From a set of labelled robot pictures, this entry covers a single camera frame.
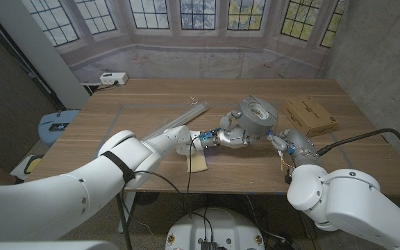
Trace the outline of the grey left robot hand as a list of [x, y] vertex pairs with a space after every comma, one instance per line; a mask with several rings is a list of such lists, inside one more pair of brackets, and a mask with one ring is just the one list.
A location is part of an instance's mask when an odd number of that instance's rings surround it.
[[232, 118], [237, 119], [241, 116], [241, 112], [233, 110], [221, 118], [219, 123], [220, 130], [217, 134], [217, 141], [221, 146], [239, 149], [257, 142], [257, 139], [249, 137], [240, 125], [231, 126]]

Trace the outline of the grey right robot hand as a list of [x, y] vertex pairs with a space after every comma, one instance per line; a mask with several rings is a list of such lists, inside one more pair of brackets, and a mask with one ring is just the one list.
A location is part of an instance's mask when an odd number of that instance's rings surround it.
[[314, 144], [295, 128], [286, 129], [276, 135], [268, 135], [267, 139], [276, 150], [291, 156], [294, 167], [319, 164]]

